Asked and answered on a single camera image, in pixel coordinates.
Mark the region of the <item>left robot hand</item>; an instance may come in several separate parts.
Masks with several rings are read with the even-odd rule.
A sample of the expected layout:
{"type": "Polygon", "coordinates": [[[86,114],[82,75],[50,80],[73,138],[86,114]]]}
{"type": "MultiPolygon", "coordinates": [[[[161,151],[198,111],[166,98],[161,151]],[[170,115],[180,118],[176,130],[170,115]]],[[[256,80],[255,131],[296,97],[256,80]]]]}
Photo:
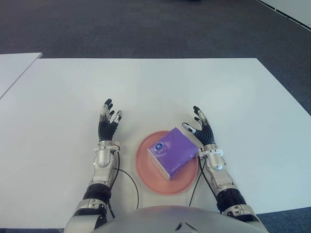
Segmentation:
{"type": "Polygon", "coordinates": [[[113,119],[115,111],[111,110],[113,107],[112,99],[107,99],[100,112],[99,125],[98,125],[98,137],[99,142],[101,141],[111,141],[113,135],[122,119],[122,111],[117,111],[113,119]]]}

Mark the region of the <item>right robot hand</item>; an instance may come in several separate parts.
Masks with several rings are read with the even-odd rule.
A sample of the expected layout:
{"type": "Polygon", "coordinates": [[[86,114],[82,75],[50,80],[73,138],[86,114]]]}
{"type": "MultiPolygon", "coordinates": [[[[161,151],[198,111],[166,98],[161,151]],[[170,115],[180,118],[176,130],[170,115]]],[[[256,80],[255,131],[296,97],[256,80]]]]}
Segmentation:
{"type": "Polygon", "coordinates": [[[191,132],[202,143],[203,146],[215,144],[213,131],[207,120],[207,117],[199,107],[193,106],[193,110],[196,114],[194,119],[199,123],[201,129],[196,129],[185,122],[182,123],[183,128],[191,132]]]}

